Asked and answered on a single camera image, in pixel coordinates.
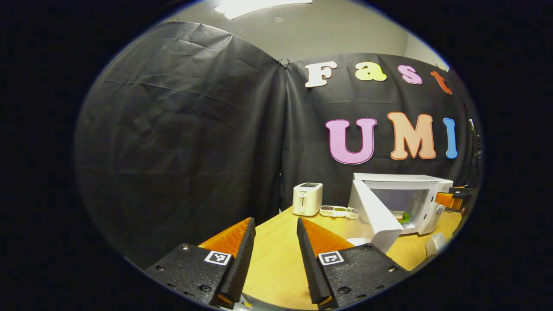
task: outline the toaster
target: toaster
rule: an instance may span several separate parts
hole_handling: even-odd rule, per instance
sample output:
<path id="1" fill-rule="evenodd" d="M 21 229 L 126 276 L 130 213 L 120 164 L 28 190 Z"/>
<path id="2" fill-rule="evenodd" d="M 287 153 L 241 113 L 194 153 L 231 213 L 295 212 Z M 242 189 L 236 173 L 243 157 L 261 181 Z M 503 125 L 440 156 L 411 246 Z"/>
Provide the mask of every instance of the toaster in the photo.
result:
<path id="1" fill-rule="evenodd" d="M 303 183 L 294 187 L 292 213 L 300 216 L 314 216 L 322 206 L 322 184 Z"/>

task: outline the black curtain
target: black curtain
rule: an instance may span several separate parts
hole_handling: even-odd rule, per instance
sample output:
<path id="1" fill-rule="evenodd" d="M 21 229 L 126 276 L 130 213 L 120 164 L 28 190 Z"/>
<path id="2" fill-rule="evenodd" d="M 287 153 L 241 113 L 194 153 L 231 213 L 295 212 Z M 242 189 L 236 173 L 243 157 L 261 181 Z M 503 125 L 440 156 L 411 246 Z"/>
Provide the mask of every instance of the black curtain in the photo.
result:
<path id="1" fill-rule="evenodd" d="M 196 23 L 161 24 L 117 55 L 75 134 L 80 192 L 109 242 L 146 268 L 275 216 L 284 81 L 260 49 Z"/>

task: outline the open microwave door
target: open microwave door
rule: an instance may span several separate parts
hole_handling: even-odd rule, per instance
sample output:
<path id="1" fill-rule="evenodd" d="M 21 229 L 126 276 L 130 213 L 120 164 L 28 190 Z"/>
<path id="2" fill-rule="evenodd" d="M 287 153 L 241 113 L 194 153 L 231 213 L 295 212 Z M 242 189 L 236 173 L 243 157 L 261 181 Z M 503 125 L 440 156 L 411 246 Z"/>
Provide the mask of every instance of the open microwave door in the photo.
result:
<path id="1" fill-rule="evenodd" d="M 344 238 L 358 246 L 371 243 L 386 253 L 403 226 L 362 180 L 354 180 L 348 207 L 359 210 L 359 218 L 348 220 Z"/>
<path id="2" fill-rule="evenodd" d="M 437 193 L 447 193 L 453 181 L 427 175 L 354 173 L 354 180 L 376 195 L 397 217 L 402 235 L 431 233 L 441 216 L 443 206 L 435 201 Z"/>

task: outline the microwave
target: microwave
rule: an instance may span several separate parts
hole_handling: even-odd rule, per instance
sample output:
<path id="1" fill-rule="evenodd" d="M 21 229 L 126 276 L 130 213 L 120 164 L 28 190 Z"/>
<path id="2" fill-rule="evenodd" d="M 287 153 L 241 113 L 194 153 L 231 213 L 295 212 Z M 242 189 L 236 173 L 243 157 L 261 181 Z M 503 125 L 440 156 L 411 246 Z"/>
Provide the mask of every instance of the microwave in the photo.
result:
<path id="1" fill-rule="evenodd" d="M 356 180 L 358 185 L 352 187 L 352 195 L 364 186 L 370 189 L 401 224 L 401 235 L 431 233 L 446 210 L 445 206 L 435 201 L 436 196 L 448 193 L 453 187 L 451 180 L 427 175 L 354 173 L 354 183 Z M 366 209 L 364 206 L 351 207 Z"/>

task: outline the ceiling light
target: ceiling light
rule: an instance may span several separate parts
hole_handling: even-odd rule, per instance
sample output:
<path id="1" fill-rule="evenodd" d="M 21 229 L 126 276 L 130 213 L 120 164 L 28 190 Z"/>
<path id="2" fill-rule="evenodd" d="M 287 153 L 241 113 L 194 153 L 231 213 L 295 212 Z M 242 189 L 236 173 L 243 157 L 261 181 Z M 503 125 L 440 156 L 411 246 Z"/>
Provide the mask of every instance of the ceiling light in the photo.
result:
<path id="1" fill-rule="evenodd" d="M 270 7 L 286 4 L 313 3 L 312 0 L 222 0 L 215 11 L 222 13 L 228 19 L 235 19 L 242 15 Z"/>

